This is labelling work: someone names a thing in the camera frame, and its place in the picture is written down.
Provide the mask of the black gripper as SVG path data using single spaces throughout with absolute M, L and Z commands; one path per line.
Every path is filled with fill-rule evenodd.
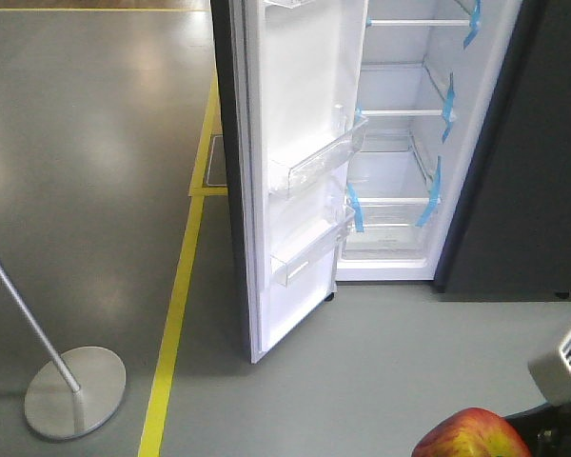
M 571 403 L 543 404 L 505 417 L 532 456 L 571 456 Z

